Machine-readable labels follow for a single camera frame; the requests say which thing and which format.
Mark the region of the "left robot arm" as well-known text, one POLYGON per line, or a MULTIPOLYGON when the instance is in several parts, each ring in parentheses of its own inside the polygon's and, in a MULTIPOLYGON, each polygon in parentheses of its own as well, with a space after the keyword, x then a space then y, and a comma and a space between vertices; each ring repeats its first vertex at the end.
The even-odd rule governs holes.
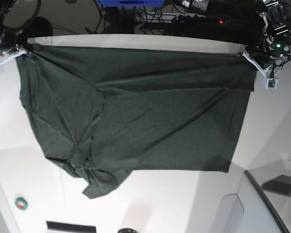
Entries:
POLYGON ((261 42, 247 46, 241 54, 268 82, 276 83, 276 73, 291 61, 291 30, 286 25, 284 7, 278 0, 260 0, 257 15, 261 18, 261 42))

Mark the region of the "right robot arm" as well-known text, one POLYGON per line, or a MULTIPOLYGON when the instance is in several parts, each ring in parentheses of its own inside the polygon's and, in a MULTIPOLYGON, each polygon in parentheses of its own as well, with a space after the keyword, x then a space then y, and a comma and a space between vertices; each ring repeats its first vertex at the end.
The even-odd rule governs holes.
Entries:
POLYGON ((33 15, 23 25, 11 28, 6 26, 3 21, 15 3, 15 0, 0 0, 0 66, 10 59, 24 54, 29 55, 32 51, 31 45, 27 42, 28 38, 23 36, 23 32, 36 19, 42 2, 40 0, 36 2, 33 15))

